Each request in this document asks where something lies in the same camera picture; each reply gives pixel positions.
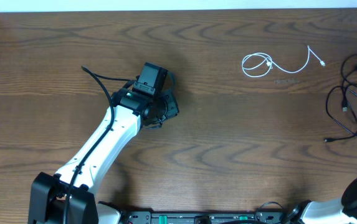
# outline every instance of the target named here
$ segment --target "white arm segment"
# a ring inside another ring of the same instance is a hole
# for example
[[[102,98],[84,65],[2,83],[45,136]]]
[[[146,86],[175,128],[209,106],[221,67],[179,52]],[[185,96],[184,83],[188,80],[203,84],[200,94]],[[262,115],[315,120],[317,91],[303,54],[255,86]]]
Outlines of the white arm segment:
[[[357,219],[342,212],[341,198],[309,203],[301,216],[305,224],[357,224]]]
[[[113,131],[109,131],[99,145],[85,161],[81,173],[77,176],[74,186],[80,187],[85,184],[89,187],[89,192],[96,196],[99,186],[106,172],[115,161],[121,149],[140,130],[141,116],[133,115],[133,111],[123,106],[116,106],[115,121]],[[84,155],[94,145],[98,138],[110,124],[110,108],[101,122],[100,126],[91,135],[79,152],[66,165],[59,168],[56,174],[61,174],[60,180],[70,183],[75,167],[80,163]]]

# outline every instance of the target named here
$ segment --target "brown wood surface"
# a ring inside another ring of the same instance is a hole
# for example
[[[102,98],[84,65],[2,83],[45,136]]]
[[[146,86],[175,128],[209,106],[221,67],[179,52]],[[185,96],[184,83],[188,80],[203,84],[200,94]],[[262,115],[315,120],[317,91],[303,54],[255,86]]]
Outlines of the brown wood surface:
[[[325,68],[313,57],[296,75],[240,68],[266,52],[296,70],[306,45]],[[181,110],[128,143],[97,200],[235,211],[340,197],[357,177],[357,139],[323,142],[346,135],[325,97],[356,52],[357,9],[0,14],[0,222],[26,222],[36,175],[53,174],[100,124],[108,102],[81,65],[125,78],[146,61],[165,67]]]

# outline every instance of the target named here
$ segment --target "green component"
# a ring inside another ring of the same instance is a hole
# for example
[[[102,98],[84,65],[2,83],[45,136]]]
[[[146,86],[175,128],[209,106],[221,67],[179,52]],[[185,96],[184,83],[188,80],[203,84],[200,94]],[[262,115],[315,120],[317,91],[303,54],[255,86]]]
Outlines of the green component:
[[[159,224],[167,224],[167,215],[160,215],[159,216]]]

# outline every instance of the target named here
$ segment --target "white backdrop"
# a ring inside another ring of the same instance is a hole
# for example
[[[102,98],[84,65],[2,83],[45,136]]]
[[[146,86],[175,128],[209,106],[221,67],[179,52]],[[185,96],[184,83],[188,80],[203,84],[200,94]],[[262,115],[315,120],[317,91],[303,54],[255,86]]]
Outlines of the white backdrop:
[[[0,12],[357,7],[357,0],[0,0]]]

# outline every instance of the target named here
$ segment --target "coiled white cable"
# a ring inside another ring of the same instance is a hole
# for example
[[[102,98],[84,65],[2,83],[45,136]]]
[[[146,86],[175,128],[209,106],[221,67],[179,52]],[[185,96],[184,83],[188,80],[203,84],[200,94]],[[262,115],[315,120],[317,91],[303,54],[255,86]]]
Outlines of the coiled white cable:
[[[291,73],[291,74],[293,74],[293,73],[298,73],[299,71],[303,70],[303,68],[305,68],[305,67],[307,66],[308,61],[310,60],[310,52],[320,61],[320,63],[321,63],[322,66],[325,66],[325,62],[323,62],[323,60],[321,60],[321,59],[311,50],[310,46],[307,46],[307,48],[308,48],[307,61],[305,62],[305,64],[303,65],[303,67],[302,67],[301,69],[297,70],[297,71],[291,72],[291,71],[287,71],[287,70],[285,70],[285,69],[279,67],[279,65],[277,65],[277,64],[272,60],[272,57],[269,56],[269,55],[267,55],[266,53],[254,53],[254,54],[246,55],[246,56],[243,58],[243,60],[242,60],[242,70],[243,70],[243,72],[244,72],[248,77],[259,78],[259,77],[263,77],[264,75],[268,74],[269,71],[272,69],[272,64],[274,64],[275,66],[277,66],[279,69],[281,69],[282,71],[284,71],[284,72],[286,72],[286,73]],[[253,56],[262,57],[262,58],[264,58],[264,60],[263,60],[260,64],[254,66],[254,67],[252,67],[252,68],[245,68],[245,67],[244,67],[245,62],[246,62],[249,58],[251,58],[251,57],[253,57]],[[253,70],[253,69],[258,68],[258,67],[261,66],[264,62],[266,62],[267,66],[268,66],[268,70],[267,70],[264,74],[262,74],[262,75],[249,75],[249,74],[246,72],[247,70]]]

